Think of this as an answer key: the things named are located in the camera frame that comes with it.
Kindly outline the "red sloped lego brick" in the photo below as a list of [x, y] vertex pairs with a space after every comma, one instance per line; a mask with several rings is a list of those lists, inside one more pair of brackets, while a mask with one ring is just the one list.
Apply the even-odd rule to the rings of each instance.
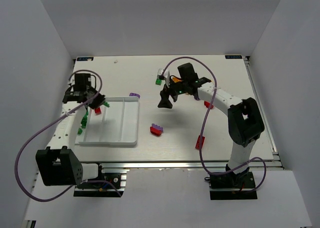
[[96, 108], [96, 109], [94, 110], [94, 112], [95, 112], [97, 115], [99, 115], [99, 114], [102, 113], [100, 108]]

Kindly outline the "small green lego brick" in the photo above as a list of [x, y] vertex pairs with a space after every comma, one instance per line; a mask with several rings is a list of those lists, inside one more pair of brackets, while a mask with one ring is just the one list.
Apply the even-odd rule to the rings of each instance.
[[162, 80], [156, 79], [155, 84], [156, 84], [156, 85], [161, 85], [161, 84], [162, 84]]

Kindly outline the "purple lego brick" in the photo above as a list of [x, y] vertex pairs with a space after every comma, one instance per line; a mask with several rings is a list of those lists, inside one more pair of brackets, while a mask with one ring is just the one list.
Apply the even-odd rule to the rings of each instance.
[[139, 99], [140, 99], [140, 97], [141, 97], [141, 96], [140, 96], [139, 94], [137, 94], [137, 93], [130, 93], [129, 96], [130, 96], [130, 97], [138, 97]]

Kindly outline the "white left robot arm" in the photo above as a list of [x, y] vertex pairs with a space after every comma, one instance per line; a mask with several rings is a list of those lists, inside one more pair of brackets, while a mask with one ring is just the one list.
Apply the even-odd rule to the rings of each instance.
[[35, 155], [44, 185], [79, 185], [99, 176], [99, 165], [84, 164], [74, 154], [74, 147], [82, 119], [88, 108], [99, 108], [105, 102], [91, 82], [89, 73], [74, 74], [74, 81], [62, 100], [61, 118], [53, 137]]

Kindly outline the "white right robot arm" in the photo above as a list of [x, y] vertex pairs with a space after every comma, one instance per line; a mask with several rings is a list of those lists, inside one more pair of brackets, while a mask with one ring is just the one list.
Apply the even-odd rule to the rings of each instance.
[[265, 130], [264, 122], [254, 98], [241, 99], [217, 87], [211, 79], [198, 77], [191, 63], [180, 65], [179, 77], [172, 76], [166, 69], [159, 69], [157, 78], [165, 84], [160, 91], [159, 108], [173, 107], [169, 98], [188, 93], [209, 102], [227, 116], [228, 133], [233, 144], [226, 171], [238, 175], [248, 170], [250, 155], [255, 142]]

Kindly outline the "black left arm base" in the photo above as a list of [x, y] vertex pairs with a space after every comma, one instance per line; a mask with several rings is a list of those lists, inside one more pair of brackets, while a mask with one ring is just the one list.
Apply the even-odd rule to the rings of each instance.
[[119, 172], [102, 172], [74, 188], [74, 197], [120, 198], [125, 190], [127, 175]]

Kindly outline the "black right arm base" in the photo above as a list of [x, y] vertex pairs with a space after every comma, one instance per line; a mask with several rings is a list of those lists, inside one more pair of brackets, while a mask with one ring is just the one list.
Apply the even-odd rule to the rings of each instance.
[[230, 174], [205, 177], [211, 200], [257, 200], [258, 195], [252, 172], [237, 178]]

